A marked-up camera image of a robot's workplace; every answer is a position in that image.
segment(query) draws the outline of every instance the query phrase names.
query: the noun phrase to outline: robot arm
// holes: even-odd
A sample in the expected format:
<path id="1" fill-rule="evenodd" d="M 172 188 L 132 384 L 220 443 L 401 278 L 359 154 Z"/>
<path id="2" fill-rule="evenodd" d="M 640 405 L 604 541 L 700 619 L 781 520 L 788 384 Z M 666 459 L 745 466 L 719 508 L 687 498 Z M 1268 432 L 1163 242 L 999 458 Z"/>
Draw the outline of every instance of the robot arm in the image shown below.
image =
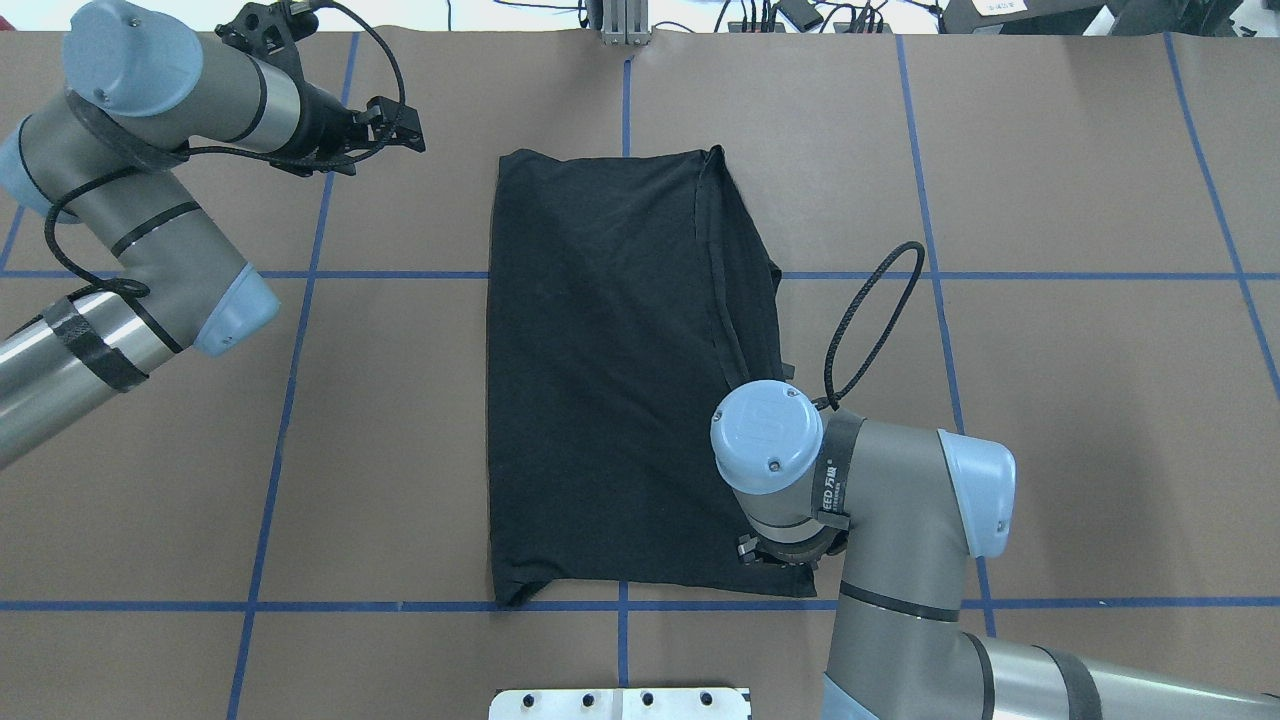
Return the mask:
<path id="1" fill-rule="evenodd" d="M 796 388 L 731 392 L 712 445 L 756 538 L 740 546 L 817 560 L 849 532 L 823 720 L 1280 719 L 1280 701 L 1129 670 L 956 624 L 969 557 L 1009 539 L 1014 459 L 997 443 L 865 420 L 823 428 Z"/>
<path id="2" fill-rule="evenodd" d="M 403 97 L 358 113 L 303 79 L 294 41 L 315 31 L 312 8 L 248 4 L 219 27 L 221 42 L 124 0 L 95 0 L 72 18 L 68 90 L 0 146 L 0 181 L 40 215 L 83 222 L 123 273 L 86 273 L 90 287 L 0 345 L 0 469 L 182 350 L 220 355 L 279 309 L 169 172 L 211 151 L 191 150 L 189 137 L 302 176 L 355 174 L 385 145 L 425 150 Z"/>

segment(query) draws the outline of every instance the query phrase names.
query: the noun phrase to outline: metal bracket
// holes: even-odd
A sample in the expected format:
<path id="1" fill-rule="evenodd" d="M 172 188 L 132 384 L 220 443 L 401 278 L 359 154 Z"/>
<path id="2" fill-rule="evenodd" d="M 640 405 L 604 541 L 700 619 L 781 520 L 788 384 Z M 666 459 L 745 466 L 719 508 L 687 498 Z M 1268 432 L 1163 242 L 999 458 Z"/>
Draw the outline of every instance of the metal bracket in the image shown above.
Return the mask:
<path id="1" fill-rule="evenodd" d="M 649 0 L 598 0 L 588 8 L 600 13 L 590 20 L 605 45 L 649 45 Z"/>
<path id="2" fill-rule="evenodd" d="M 489 720 L 750 720 L 745 688 L 605 688 L 504 691 L 489 705 Z"/>

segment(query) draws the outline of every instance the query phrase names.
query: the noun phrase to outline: metal plate with holes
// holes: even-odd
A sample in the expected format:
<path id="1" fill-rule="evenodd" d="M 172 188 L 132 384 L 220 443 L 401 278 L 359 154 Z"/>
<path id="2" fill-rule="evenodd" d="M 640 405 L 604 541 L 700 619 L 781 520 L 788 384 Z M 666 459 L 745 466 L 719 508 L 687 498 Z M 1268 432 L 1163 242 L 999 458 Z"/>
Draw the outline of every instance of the metal plate with holes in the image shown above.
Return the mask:
<path id="1" fill-rule="evenodd" d="M 489 720 L 750 720 L 745 688 L 503 691 Z"/>

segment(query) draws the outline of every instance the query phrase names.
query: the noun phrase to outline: white label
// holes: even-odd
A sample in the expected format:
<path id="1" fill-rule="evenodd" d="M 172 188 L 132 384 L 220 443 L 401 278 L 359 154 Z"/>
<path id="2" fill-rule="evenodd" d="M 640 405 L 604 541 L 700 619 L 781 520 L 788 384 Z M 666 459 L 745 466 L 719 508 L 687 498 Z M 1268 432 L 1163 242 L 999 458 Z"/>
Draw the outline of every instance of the white label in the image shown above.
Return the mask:
<path id="1" fill-rule="evenodd" d="M 973 6 L 979 15 L 1010 15 L 1012 13 L 1025 13 L 1025 0 L 973 0 Z"/>

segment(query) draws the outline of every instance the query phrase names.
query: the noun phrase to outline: silver metal tube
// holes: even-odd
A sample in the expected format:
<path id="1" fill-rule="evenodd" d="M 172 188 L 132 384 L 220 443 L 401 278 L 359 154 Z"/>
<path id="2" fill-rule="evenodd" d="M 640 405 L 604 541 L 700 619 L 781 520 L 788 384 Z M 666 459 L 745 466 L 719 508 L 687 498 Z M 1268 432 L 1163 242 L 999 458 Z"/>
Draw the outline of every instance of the silver metal tube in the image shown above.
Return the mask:
<path id="1" fill-rule="evenodd" d="M 997 639 L 991 656 L 997 720 L 1066 720 L 1062 673 L 1043 650 Z M 1079 659 L 1097 688 L 1106 720 L 1277 720 L 1280 700 L 1192 683 L 1110 662 Z"/>
<path id="2" fill-rule="evenodd" d="M 151 373 L 173 354 L 119 296 L 109 292 L 76 301 L 76 309 L 109 346 Z M 49 323 L 37 320 L 0 345 L 0 469 L 115 397 L 63 345 Z"/>

